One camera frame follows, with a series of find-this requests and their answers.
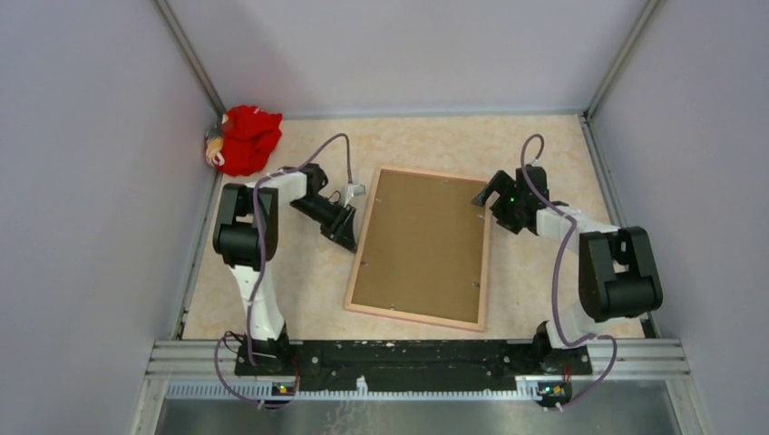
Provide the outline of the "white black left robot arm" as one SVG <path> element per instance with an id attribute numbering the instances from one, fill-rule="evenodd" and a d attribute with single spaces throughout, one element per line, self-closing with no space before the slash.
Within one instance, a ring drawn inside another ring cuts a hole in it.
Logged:
<path id="1" fill-rule="evenodd" d="M 212 245 L 235 277 L 246 314 L 243 359 L 269 374 L 290 364 L 285 318 L 277 306 L 270 264 L 277 252 L 279 210 L 285 205 L 319 225 L 320 234 L 343 249 L 357 250 L 353 198 L 365 186 L 348 182 L 333 200 L 322 195 L 326 173 L 315 163 L 284 167 L 248 184 L 222 189 Z"/>

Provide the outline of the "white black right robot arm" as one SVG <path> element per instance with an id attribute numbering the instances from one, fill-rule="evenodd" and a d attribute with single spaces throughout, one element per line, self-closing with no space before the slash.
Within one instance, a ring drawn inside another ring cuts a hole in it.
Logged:
<path id="1" fill-rule="evenodd" d="M 656 259 L 647 231 L 598 222 L 549 197 L 544 168 L 526 164 L 514 176 L 497 171 L 473 205 L 489 205 L 496 223 L 513 234 L 523 229 L 558 242 L 551 279 L 551 317 L 534 335 L 531 359 L 544 373 L 555 373 L 569 359 L 568 349 L 600 337 L 608 325 L 656 311 L 663 302 Z M 560 268 L 567 252 L 579 260 L 579 300 L 562 310 L 558 302 Z"/>

